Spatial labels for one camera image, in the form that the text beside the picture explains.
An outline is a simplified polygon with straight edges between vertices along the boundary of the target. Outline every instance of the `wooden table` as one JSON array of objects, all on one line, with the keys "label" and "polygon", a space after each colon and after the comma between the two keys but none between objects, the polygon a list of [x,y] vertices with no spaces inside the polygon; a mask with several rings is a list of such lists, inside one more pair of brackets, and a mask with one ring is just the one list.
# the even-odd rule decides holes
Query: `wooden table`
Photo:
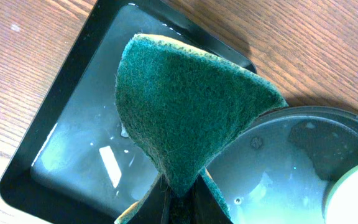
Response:
[{"label": "wooden table", "polygon": [[[0,176],[95,2],[0,0]],[[358,1],[166,2],[247,55],[291,106],[358,113]],[[42,222],[0,199],[0,223]]]}]

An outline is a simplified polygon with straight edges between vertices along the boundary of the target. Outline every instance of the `scouring pad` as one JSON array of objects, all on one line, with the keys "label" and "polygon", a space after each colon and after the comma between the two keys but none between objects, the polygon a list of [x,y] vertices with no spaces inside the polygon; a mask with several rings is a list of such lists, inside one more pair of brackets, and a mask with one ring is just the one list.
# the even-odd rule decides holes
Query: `scouring pad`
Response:
[{"label": "scouring pad", "polygon": [[[137,34],[119,65],[116,105],[128,135],[181,198],[256,117],[287,104],[271,83],[234,63],[168,37]],[[212,183],[212,193],[219,192]],[[224,207],[221,194],[213,195]]]}]

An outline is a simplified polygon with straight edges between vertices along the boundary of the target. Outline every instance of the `round container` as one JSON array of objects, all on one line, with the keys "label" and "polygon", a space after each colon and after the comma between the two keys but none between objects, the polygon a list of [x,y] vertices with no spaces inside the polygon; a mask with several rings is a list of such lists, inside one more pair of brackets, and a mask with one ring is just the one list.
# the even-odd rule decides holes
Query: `round container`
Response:
[{"label": "round container", "polygon": [[358,116],[304,106],[255,120],[208,171],[233,223],[324,224],[329,190],[355,166]]},{"label": "round container", "polygon": [[358,166],[331,189],[325,208],[326,224],[358,223]]}]

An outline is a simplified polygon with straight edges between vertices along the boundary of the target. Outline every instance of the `green scouring pad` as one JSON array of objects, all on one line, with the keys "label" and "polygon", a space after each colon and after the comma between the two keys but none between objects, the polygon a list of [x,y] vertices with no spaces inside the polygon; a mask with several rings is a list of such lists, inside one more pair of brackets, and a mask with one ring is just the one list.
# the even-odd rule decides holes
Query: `green scouring pad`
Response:
[{"label": "green scouring pad", "polygon": [[287,104],[271,83],[234,63],[137,34],[119,65],[116,105],[131,139],[180,198],[256,117]]}]

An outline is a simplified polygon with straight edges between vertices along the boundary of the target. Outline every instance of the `wood grain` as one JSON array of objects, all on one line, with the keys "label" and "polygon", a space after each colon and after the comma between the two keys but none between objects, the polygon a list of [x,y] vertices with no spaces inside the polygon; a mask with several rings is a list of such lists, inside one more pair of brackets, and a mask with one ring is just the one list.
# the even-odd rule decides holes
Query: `wood grain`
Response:
[{"label": "wood grain", "polygon": [[[0,0],[0,176],[95,0]],[[289,104],[358,113],[358,1],[165,0],[250,57]],[[0,199],[0,223],[44,221]]]}]

